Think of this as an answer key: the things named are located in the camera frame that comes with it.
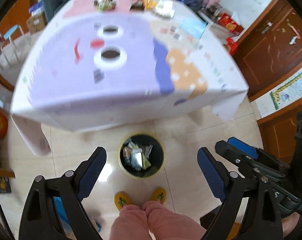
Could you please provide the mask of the person right hand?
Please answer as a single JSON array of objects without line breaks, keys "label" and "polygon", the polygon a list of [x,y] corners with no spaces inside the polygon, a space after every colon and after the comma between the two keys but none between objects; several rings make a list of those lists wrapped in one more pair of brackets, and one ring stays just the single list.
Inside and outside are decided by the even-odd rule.
[{"label": "person right hand", "polygon": [[283,237],[287,237],[297,226],[300,215],[295,212],[286,218],[282,218]]}]

